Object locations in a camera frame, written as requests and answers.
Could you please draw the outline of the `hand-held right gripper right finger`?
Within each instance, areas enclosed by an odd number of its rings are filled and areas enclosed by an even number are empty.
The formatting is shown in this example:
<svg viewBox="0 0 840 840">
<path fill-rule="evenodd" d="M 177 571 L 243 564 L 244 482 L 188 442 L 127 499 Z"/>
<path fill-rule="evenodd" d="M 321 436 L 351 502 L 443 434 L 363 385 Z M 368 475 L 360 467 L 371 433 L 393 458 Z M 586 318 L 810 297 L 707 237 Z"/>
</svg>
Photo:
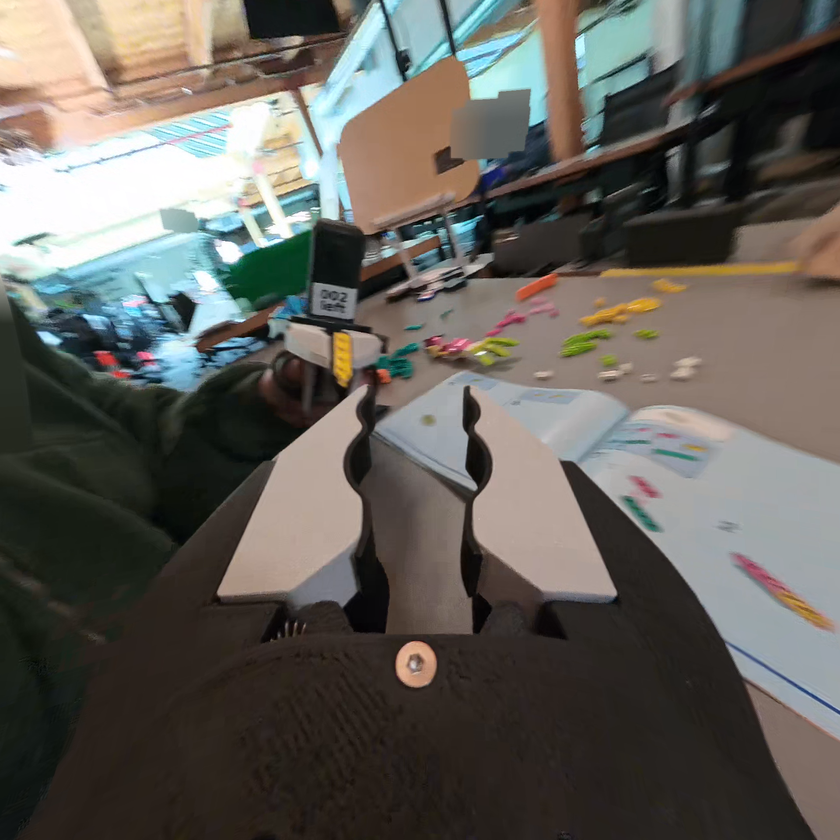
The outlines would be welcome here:
<svg viewBox="0 0 840 840">
<path fill-rule="evenodd" d="M 612 604 L 610 575 L 562 459 L 488 392 L 466 386 L 465 504 L 460 569 L 472 630 L 514 605 L 527 630 L 560 602 Z"/>
</svg>

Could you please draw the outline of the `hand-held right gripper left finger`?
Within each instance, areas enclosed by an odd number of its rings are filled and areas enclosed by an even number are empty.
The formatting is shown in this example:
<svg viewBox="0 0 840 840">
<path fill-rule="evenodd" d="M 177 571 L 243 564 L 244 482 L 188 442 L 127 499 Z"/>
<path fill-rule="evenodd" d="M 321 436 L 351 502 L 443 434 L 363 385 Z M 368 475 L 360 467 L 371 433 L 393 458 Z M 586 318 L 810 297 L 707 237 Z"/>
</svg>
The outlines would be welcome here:
<svg viewBox="0 0 840 840">
<path fill-rule="evenodd" d="M 276 603 L 297 615 L 335 602 L 357 632 L 384 633 L 389 584 L 361 487 L 375 408 L 363 385 L 274 458 L 217 588 L 221 603 Z"/>
</svg>

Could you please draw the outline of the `person's left forearm green sleeve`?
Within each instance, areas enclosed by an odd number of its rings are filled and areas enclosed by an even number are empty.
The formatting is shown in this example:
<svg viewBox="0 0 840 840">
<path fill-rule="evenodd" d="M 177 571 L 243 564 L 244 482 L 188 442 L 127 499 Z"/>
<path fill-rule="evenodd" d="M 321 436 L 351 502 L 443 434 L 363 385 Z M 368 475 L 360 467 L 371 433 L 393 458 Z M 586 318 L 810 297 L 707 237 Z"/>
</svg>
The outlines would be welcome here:
<svg viewBox="0 0 840 840">
<path fill-rule="evenodd" d="M 232 365 L 181 397 L 161 434 L 157 517 L 184 543 L 263 463 L 307 429 L 281 421 L 258 393 L 272 364 Z"/>
</svg>

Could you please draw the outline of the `pile of teal lego pieces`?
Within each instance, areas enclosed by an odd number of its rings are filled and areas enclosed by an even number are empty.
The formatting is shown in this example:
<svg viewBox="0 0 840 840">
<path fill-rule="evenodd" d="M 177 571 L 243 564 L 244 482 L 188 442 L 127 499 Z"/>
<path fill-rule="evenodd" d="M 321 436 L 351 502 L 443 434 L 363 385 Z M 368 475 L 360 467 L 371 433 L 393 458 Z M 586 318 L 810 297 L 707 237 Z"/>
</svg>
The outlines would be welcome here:
<svg viewBox="0 0 840 840">
<path fill-rule="evenodd" d="M 412 357 L 420 351 L 421 345 L 416 341 L 410 341 L 408 343 L 392 347 L 392 341 L 389 336 L 376 330 L 374 333 L 380 335 L 385 342 L 385 353 L 380 357 L 374 367 L 374 371 L 377 368 L 385 368 L 390 371 L 392 380 L 411 379 L 414 373 Z"/>
</svg>

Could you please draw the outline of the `pink lime lego bird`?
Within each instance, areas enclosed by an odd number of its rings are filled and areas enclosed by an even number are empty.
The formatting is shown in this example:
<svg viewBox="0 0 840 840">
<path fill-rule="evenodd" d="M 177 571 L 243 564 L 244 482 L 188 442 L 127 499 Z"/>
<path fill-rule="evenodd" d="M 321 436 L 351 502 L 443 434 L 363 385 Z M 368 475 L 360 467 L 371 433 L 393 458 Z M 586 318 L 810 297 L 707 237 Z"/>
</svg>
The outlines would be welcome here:
<svg viewBox="0 0 840 840">
<path fill-rule="evenodd" d="M 451 339 L 434 335 L 424 340 L 426 353 L 437 360 L 469 361 L 485 367 L 499 364 L 511 357 L 511 352 L 519 346 L 516 339 L 492 334 L 480 340 Z"/>
</svg>

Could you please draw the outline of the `pile of pink lego pieces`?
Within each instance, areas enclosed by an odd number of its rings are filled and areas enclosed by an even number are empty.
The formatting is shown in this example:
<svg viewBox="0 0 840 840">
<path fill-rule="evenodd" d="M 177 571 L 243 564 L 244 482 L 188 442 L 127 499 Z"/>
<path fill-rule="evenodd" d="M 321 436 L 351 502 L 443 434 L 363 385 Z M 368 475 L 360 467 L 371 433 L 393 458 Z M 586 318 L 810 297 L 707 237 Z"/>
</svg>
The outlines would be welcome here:
<svg viewBox="0 0 840 840">
<path fill-rule="evenodd" d="M 560 314 L 557 306 L 546 297 L 536 297 L 525 301 L 528 304 L 525 309 L 511 309 L 497 322 L 495 330 L 501 331 L 510 326 L 524 324 L 530 319 L 545 315 L 548 318 L 557 318 Z"/>
</svg>

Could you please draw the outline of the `pile of lime lego pieces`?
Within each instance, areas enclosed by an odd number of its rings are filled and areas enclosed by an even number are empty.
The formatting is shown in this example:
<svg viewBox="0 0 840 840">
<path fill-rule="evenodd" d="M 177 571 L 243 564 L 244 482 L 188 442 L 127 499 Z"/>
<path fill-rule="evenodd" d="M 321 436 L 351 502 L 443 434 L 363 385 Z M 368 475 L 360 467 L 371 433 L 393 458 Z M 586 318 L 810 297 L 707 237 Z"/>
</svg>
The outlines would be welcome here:
<svg viewBox="0 0 840 840">
<path fill-rule="evenodd" d="M 583 332 L 579 332 L 569 336 L 557 353 L 558 358 L 562 360 L 578 358 L 582 355 L 592 354 L 599 349 L 601 344 L 613 338 L 614 332 L 605 327 L 595 328 Z M 660 331 L 656 329 L 638 329 L 632 333 L 633 337 L 641 341 L 654 341 L 660 336 Z M 628 360 L 623 360 L 616 353 L 604 353 L 601 356 L 601 366 L 603 372 L 607 371 L 629 371 L 633 365 Z"/>
</svg>

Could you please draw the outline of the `lego instruction booklet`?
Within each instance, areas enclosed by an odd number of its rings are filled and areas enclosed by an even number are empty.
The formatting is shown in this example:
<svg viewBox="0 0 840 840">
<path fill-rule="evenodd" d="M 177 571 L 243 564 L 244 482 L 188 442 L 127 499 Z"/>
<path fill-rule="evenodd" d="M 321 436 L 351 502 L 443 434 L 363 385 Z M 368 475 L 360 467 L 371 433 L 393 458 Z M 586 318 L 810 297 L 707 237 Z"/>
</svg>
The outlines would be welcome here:
<svg viewBox="0 0 840 840">
<path fill-rule="evenodd" d="M 461 420 L 467 386 L 578 464 L 647 533 L 748 682 L 838 738 L 838 465 L 694 409 L 632 413 L 602 392 L 470 373 L 387 414 L 377 437 L 473 490 Z"/>
</svg>

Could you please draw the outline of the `scattered white lego pieces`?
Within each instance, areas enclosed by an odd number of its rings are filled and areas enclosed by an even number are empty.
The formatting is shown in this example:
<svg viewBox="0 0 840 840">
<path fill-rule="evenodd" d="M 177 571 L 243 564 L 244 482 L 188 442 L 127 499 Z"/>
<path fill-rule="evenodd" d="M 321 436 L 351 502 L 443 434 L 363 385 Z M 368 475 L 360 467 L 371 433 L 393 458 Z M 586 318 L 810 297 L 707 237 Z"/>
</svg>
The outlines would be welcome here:
<svg viewBox="0 0 840 840">
<path fill-rule="evenodd" d="M 643 384 L 654 384 L 663 378 L 661 375 L 652 371 L 637 372 L 634 363 L 630 361 L 621 362 L 613 355 L 603 356 L 602 362 L 602 370 L 596 375 L 599 382 L 619 382 L 623 379 L 630 378 L 632 375 L 636 375 L 639 382 Z M 701 364 L 702 359 L 696 356 L 679 359 L 674 363 L 673 370 L 668 374 L 668 378 L 674 382 L 690 381 L 697 375 Z"/>
</svg>

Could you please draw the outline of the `pile of yellow lego bricks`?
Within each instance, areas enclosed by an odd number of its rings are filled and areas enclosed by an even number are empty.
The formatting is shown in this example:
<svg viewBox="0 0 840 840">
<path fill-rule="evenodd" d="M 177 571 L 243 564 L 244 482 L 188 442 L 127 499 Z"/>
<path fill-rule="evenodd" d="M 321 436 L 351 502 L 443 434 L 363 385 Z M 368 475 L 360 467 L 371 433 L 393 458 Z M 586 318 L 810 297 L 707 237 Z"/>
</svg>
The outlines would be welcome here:
<svg viewBox="0 0 840 840">
<path fill-rule="evenodd" d="M 660 278 L 654 281 L 651 290 L 656 294 L 652 297 L 640 297 L 632 301 L 618 303 L 614 306 L 602 306 L 605 301 L 599 300 L 599 306 L 592 314 L 583 316 L 579 324 L 588 329 L 599 327 L 603 324 L 625 323 L 632 316 L 653 312 L 662 306 L 662 296 L 678 294 L 686 291 L 688 286 L 675 280 Z"/>
</svg>

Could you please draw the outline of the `person's left hand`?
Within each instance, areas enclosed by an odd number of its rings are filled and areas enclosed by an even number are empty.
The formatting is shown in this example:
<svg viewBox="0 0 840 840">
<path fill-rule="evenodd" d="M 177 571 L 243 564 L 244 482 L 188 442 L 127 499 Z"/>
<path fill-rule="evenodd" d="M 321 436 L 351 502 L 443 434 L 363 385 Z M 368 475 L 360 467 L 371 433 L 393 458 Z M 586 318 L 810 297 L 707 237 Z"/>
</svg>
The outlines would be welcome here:
<svg viewBox="0 0 840 840">
<path fill-rule="evenodd" d="M 302 380 L 305 364 L 291 356 L 277 359 L 276 366 L 263 371 L 258 393 L 279 419 L 288 425 L 306 428 L 330 413 L 338 402 L 313 402 L 306 408 L 302 402 Z"/>
</svg>

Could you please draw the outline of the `green storage bins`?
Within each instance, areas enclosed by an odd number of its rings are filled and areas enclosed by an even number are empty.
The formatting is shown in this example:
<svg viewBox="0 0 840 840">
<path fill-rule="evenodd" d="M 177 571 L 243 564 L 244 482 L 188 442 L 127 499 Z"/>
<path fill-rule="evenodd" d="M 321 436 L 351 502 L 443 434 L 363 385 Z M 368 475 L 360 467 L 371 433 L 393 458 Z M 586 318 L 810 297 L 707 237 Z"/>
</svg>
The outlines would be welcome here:
<svg viewBox="0 0 840 840">
<path fill-rule="evenodd" d="M 243 255 L 221 283 L 239 306 L 257 312 L 308 289 L 312 231 Z"/>
</svg>

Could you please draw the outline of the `dark flat packet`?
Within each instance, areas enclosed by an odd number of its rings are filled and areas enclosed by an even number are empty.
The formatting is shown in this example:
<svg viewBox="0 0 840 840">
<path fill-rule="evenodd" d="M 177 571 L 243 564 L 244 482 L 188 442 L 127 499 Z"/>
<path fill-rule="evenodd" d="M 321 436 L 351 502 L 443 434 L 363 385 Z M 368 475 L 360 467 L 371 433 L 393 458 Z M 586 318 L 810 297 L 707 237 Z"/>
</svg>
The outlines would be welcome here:
<svg viewBox="0 0 840 840">
<path fill-rule="evenodd" d="M 467 279 L 467 270 L 461 266 L 428 269 L 394 285 L 385 293 L 385 300 L 393 302 L 415 297 L 417 301 L 429 301 L 441 292 L 462 288 Z"/>
</svg>

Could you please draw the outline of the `wooden chair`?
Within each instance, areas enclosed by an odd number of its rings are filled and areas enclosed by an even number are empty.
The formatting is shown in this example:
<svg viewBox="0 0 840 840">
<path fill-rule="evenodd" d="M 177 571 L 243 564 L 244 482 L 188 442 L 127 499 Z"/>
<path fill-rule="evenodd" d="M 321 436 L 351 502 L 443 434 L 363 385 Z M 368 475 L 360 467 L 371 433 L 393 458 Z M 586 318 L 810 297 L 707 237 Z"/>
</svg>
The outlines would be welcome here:
<svg viewBox="0 0 840 840">
<path fill-rule="evenodd" d="M 417 273 L 404 248 L 404 227 L 440 217 L 459 281 L 466 280 L 466 258 L 449 215 L 464 205 L 480 178 L 477 161 L 452 151 L 455 112 L 470 101 L 465 66 L 455 56 L 440 60 L 404 82 L 348 121 L 338 146 L 350 196 L 353 222 L 367 236 L 392 232 L 406 280 L 389 299 L 423 295 L 432 282 Z"/>
</svg>

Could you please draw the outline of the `person's green zip jacket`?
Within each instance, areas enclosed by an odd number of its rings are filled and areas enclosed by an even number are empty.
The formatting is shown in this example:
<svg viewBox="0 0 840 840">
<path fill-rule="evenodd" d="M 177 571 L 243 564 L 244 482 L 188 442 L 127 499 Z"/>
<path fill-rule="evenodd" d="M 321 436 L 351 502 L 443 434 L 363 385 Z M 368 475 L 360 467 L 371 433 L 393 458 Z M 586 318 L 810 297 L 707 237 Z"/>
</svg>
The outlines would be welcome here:
<svg viewBox="0 0 840 840">
<path fill-rule="evenodd" d="M 98 649 L 181 546 L 155 476 L 167 416 L 198 388 L 93 372 L 10 310 L 32 430 L 1 466 L 2 838 L 46 796 Z"/>
</svg>

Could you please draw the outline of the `black hanging screen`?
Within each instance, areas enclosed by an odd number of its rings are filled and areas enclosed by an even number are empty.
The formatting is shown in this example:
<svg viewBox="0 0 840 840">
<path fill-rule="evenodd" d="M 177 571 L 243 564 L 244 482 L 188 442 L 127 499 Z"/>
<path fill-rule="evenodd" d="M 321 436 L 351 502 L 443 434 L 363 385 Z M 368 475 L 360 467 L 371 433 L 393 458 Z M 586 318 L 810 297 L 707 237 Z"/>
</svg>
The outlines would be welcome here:
<svg viewBox="0 0 840 840">
<path fill-rule="evenodd" d="M 252 39 L 338 34 L 340 19 L 332 1 L 244 1 Z"/>
</svg>

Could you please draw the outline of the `wooden workbench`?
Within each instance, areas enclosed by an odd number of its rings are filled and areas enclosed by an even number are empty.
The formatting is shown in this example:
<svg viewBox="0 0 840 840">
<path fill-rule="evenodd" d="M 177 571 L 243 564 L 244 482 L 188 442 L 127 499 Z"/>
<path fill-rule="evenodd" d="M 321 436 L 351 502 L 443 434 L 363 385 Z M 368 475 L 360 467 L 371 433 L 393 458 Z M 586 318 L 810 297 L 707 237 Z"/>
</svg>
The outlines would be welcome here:
<svg viewBox="0 0 840 840">
<path fill-rule="evenodd" d="M 838 25 L 815 35 L 802 38 L 783 47 L 740 62 L 707 79 L 678 87 L 663 100 L 666 107 L 691 98 L 717 93 L 731 85 L 756 77 L 776 67 L 783 67 L 793 61 L 808 58 L 826 49 L 839 40 Z M 687 142 L 695 128 L 697 119 L 685 119 L 664 128 L 645 133 L 616 143 L 610 143 L 597 150 L 588 150 L 566 161 L 544 167 L 536 174 L 523 176 L 514 182 L 489 190 L 485 199 L 497 200 L 503 196 L 524 193 L 545 185 L 565 185 L 594 175 L 608 165 L 629 161 L 652 154 L 665 153 Z"/>
</svg>

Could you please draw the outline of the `yellow tape strip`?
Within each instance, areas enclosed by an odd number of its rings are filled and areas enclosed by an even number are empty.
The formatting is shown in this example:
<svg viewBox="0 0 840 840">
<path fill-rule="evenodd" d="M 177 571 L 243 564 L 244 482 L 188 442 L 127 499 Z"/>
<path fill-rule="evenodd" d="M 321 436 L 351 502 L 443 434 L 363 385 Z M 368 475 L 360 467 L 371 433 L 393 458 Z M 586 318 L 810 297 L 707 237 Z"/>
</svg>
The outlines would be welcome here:
<svg viewBox="0 0 840 840">
<path fill-rule="evenodd" d="M 643 268 L 610 268 L 600 273 L 601 278 L 653 277 L 762 277 L 796 275 L 801 265 L 793 260 L 771 262 L 735 262 L 698 266 L 652 266 Z"/>
</svg>

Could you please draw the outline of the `dark equipment case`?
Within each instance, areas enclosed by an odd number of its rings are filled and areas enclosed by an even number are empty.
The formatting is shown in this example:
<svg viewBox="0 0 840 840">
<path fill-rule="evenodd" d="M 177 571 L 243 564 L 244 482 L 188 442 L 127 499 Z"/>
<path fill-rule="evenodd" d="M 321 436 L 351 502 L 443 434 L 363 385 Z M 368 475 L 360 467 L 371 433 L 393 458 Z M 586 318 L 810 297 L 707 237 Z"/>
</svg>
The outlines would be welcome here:
<svg viewBox="0 0 840 840">
<path fill-rule="evenodd" d="M 636 216 L 623 226 L 626 266 L 654 268 L 725 263 L 746 213 L 747 207 L 743 203 L 726 203 Z"/>
</svg>

